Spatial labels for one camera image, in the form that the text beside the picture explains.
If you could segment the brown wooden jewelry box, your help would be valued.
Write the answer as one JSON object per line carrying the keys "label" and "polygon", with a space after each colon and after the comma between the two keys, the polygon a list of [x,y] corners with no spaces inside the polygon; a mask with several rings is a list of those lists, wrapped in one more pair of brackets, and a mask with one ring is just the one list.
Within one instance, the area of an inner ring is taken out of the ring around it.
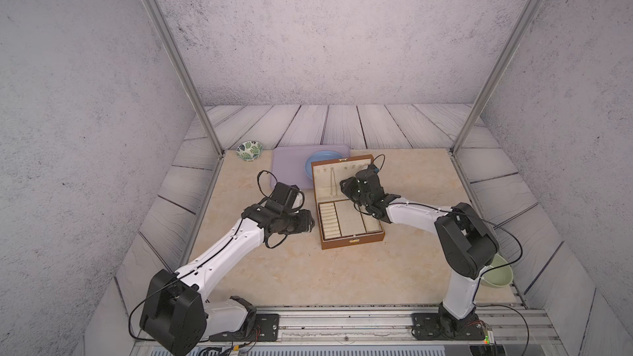
{"label": "brown wooden jewelry box", "polygon": [[323,250],[381,242],[385,231],[378,219],[359,209],[341,192],[340,182],[368,167],[370,154],[312,164],[316,217]]}

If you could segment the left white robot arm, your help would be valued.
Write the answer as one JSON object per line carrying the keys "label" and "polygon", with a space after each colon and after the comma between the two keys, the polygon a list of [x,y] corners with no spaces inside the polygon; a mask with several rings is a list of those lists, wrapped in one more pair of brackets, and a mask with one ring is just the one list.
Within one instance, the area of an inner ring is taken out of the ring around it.
{"label": "left white robot arm", "polygon": [[257,341],[256,307],[238,296],[212,303],[209,295],[240,260],[267,246],[271,236],[311,232],[315,221],[304,202],[298,186],[278,182],[202,255],[174,272],[153,275],[137,306],[140,330],[173,355],[187,355],[203,342]]}

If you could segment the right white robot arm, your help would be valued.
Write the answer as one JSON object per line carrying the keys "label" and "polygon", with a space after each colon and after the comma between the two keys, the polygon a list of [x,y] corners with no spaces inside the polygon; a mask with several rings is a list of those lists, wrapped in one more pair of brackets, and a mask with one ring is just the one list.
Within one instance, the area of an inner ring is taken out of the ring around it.
{"label": "right white robot arm", "polygon": [[342,193],[361,214],[385,223],[415,227],[438,237],[452,273],[448,292],[438,307],[437,324],[443,335],[458,333],[479,321],[475,298],[484,275],[521,260],[517,257],[494,266],[499,242],[490,223],[480,218],[470,204],[440,208],[387,194],[379,180],[378,168],[371,164],[340,182]]}

